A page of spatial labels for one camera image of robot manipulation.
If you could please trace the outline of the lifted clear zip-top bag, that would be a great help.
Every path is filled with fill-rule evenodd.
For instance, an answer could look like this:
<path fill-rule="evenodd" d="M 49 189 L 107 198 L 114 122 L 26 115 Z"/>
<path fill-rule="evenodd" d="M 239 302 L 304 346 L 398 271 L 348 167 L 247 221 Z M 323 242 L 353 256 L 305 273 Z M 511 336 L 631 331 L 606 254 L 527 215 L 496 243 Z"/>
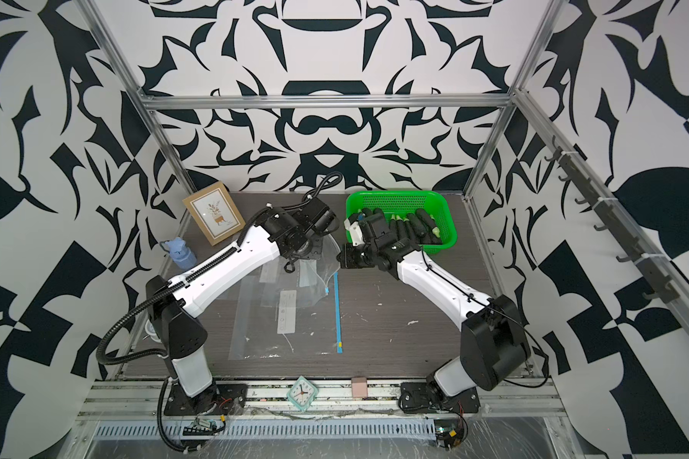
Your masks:
<path fill-rule="evenodd" d="M 279 257 L 276 262 L 277 292 L 283 293 L 288 306 L 292 300 L 298 309 L 314 307 L 330 293 L 332 279 L 340 269 L 340 247 L 332 235 L 315 239 L 303 258 Z"/>

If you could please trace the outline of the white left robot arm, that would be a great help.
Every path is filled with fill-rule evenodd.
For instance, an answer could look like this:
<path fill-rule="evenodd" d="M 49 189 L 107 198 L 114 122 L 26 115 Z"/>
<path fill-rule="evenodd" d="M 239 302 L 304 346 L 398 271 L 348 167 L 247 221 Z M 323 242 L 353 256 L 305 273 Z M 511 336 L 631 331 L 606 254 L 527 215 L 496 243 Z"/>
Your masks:
<path fill-rule="evenodd" d="M 288 207 L 266 207 L 249 219 L 237 240 L 206 262 L 172 277 L 159 290 L 149 323 L 163 350 L 170 377 L 190 401 L 214 390 L 207 363 L 208 333 L 199 317 L 230 287 L 279 257 L 303 256 L 322 237 L 333 219 L 329 207 L 315 199 Z"/>

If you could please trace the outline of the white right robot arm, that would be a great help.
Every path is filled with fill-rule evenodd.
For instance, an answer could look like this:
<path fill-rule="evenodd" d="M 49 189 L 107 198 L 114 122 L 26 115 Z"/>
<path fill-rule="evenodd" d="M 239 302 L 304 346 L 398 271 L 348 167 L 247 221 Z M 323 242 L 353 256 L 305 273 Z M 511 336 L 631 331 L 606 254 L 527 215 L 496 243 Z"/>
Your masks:
<path fill-rule="evenodd" d="M 344 222 L 344 269 L 377 268 L 421 292 L 460 332 L 459 355 L 429 377 L 432 391 L 449 400 L 479 387 L 491 390 L 531 356 L 518 308 L 507 296 L 492 298 L 438 266 L 421 246 L 399 239 L 380 213 Z"/>

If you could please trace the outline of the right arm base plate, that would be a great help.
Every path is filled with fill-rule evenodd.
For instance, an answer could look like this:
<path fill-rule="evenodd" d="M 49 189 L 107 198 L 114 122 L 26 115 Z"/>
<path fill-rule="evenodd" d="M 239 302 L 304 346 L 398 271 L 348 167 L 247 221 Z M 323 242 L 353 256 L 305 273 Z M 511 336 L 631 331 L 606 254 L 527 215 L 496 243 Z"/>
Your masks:
<path fill-rule="evenodd" d="M 432 381 L 402 382 L 397 405 L 406 414 L 476 414 L 482 406 L 476 388 L 467 389 L 457 396 L 447 396 Z"/>

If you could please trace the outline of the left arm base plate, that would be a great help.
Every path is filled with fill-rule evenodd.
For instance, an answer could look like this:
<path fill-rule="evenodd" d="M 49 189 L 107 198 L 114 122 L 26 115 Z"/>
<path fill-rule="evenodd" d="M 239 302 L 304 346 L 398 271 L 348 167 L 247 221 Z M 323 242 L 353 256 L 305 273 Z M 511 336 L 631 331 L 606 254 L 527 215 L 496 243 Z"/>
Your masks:
<path fill-rule="evenodd" d="M 239 415 L 247 403 L 247 384 L 216 382 L 201 394 L 188 396 L 180 384 L 173 382 L 166 400 L 165 416 Z"/>

